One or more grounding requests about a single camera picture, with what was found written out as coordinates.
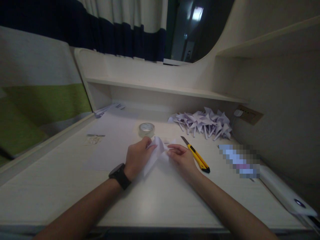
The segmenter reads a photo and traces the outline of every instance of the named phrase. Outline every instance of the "hand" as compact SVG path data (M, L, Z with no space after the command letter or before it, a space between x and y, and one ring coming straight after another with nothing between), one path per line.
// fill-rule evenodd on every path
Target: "hand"
M146 150L147 146L151 142L151 138L145 136L140 142L132 144L128 147L124 173L130 181L134 180L135 177L141 172L143 167L147 164L151 153L157 147L157 145L153 145Z
M172 158L178 172L191 183L192 179L201 174L194 163L192 152L179 144L170 144L168 147L172 148L168 151L168 156Z

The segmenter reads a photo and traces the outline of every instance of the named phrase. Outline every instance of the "clear tape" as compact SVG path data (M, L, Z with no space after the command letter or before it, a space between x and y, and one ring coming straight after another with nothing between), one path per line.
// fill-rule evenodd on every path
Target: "clear tape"
M142 138L144 136L151 138L154 135L154 129L155 127L152 123L142 123L139 126L139 136Z

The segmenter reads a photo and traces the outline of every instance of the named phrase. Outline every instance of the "desk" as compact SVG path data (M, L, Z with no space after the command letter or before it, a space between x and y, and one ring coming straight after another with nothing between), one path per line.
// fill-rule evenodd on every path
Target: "desk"
M185 136L210 166L211 173L207 176L269 228L306 229L259 180L252 182L240 179L238 174L229 169L217 146L237 144L236 141L220 139L214 142L212 139L206 140L203 134L196 134L193 138L182 132L177 124L167 123L169 113L137 109L126 111L139 113L133 129L136 133L135 142L140 140L138 126L143 122L153 123L155 135L160 138L176 139L178 144L185 145L180 135ZM57 140L68 136L0 187L2 229L47 225L108 178L108 172L82 169L83 163L97 147L84 145L86 130L95 121L91 116L77 128L65 130L63 136L53 137ZM224 229L192 188L173 168L168 168L160 161L156 162L146 178L139 176L131 184L98 226Z

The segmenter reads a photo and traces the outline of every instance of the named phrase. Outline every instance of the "striped curtain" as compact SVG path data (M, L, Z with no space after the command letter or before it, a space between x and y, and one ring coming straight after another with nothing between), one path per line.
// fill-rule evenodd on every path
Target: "striped curtain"
M167 1L0 1L0 164L92 112L74 47L163 62Z
M79 0L98 52L163 62L168 0Z

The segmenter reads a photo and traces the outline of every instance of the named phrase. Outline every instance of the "power outlet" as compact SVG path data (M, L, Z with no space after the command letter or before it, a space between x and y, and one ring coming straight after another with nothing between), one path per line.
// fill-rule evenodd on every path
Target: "power outlet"
M243 111L243 114L239 118L250 123L251 125L255 125L263 117L262 113L242 105L239 105L237 109Z

